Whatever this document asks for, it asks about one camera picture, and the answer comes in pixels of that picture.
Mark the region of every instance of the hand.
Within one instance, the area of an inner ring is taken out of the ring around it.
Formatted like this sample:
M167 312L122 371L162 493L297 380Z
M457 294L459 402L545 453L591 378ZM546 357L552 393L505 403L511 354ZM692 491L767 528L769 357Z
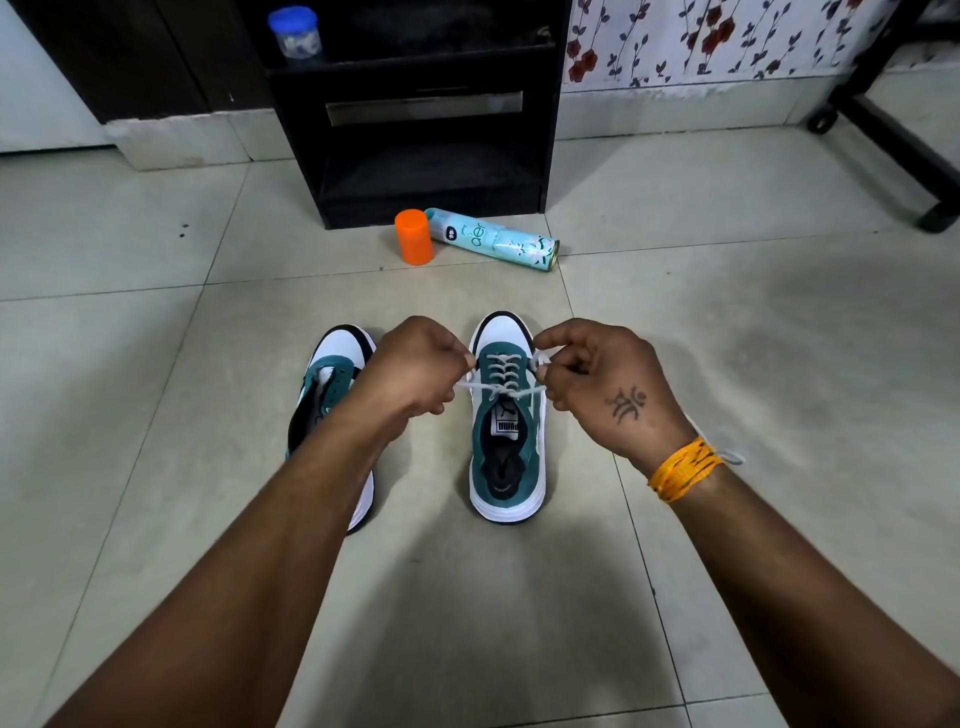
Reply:
M542 331L534 346L564 347L537 371L554 407L647 477L696 439L654 348L628 328L570 319Z
M433 319L411 316L383 337L349 399L388 420L400 419L402 432L411 417L442 414L444 402L453 400L453 384L475 365L450 331Z

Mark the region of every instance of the shoe sole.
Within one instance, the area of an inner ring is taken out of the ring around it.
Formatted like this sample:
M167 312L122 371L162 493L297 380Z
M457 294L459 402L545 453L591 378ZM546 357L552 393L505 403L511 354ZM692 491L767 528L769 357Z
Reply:
M524 324L523 321L516 316L516 314L509 311L496 311L481 321L479 325L477 325L476 330L470 337L469 349L472 352L476 349L476 341L477 337L480 335L481 329L493 316L500 314L509 315L511 318L516 320L523 328L523 332L527 335L527 340L533 340L533 337L530 335L530 329L527 328L527 325ZM526 521L540 510L540 507L546 500L546 397L540 398L540 427L538 428L537 433L537 444L538 455L540 456L540 472L537 477L537 487L534 488L534 492L530 494L530 497L528 497L522 503L518 503L517 505L509 508L497 508L495 505L490 505L480 497L480 494L477 493L477 490L473 485L473 458L470 457L470 503L472 503L477 513L487 519L487 521L492 521L494 523L519 523L521 521Z

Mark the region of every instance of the teal sneaker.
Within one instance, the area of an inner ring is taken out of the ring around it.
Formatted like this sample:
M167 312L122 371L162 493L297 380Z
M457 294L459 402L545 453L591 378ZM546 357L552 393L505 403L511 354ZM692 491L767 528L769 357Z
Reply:
M488 521L525 521L546 496L546 396L533 337L515 314L495 311L469 348L477 360L464 384L473 402L470 502Z
M287 429L287 458L347 395L353 381L375 351L373 339L360 327L344 324L324 334L303 375L300 399ZM360 524L372 505L373 471L364 483L348 532Z

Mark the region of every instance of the white tiled floor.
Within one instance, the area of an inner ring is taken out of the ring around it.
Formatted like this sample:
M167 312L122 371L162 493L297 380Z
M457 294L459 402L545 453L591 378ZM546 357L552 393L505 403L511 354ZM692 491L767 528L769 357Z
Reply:
M327 328L466 337L495 308L649 337L746 477L960 665L960 231L912 231L930 202L849 127L563 142L545 218L511 221L562 271L439 245L410 269L387 228L323 230L290 160L0 159L0 715L50 715L250 499ZM496 527L467 428L458 399L384 455L282 725L781 724L628 464L551 413L548 501Z

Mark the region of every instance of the orange thread bracelet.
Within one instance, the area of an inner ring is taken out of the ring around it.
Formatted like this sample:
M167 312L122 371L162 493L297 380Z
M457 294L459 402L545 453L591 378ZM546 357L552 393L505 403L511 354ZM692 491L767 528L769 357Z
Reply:
M664 503L682 498L694 485L707 477L723 460L698 437L668 457L648 481Z

